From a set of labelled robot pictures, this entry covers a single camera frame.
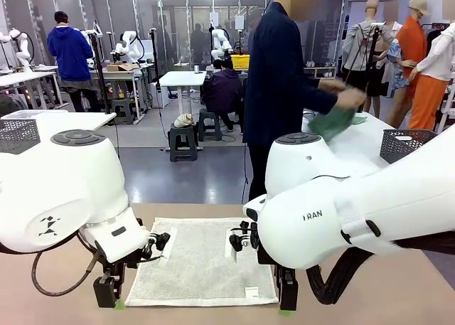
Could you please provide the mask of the person's right hand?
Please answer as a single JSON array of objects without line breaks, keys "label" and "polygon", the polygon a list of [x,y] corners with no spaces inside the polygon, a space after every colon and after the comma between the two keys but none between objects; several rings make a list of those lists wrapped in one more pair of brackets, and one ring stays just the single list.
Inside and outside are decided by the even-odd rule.
[{"label": "person's right hand", "polygon": [[343,109],[358,109],[365,101],[366,94],[362,90],[349,88],[338,93],[336,106]]}]

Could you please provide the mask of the person's left hand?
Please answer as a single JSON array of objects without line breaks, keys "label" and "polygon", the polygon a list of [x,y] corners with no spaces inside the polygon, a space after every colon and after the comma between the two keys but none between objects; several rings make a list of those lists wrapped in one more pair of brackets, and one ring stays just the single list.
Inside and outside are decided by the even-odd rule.
[{"label": "person's left hand", "polygon": [[342,92],[346,89],[346,84],[337,79],[320,79],[318,88],[326,92]]}]

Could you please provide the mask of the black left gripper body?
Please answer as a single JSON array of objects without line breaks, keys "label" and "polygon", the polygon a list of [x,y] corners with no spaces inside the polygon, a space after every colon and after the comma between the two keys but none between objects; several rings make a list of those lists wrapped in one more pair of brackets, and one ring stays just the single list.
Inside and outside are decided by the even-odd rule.
[{"label": "black left gripper body", "polygon": [[102,265],[101,279],[107,279],[108,277],[119,277],[120,279],[124,276],[124,270],[126,268],[137,269],[141,262],[143,255],[143,248],[136,249],[125,257],[120,258],[115,262],[108,262],[105,257],[105,253],[102,250],[96,251],[97,261]]}]

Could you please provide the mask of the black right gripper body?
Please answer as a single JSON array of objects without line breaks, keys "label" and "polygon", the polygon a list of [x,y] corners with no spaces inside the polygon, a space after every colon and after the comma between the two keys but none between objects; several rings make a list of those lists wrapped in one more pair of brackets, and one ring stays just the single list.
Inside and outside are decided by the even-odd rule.
[{"label": "black right gripper body", "polygon": [[263,247],[257,249],[258,263],[261,265],[271,265],[274,267],[274,276],[277,279],[283,279],[284,281],[296,281],[295,270],[284,267],[276,263]]}]

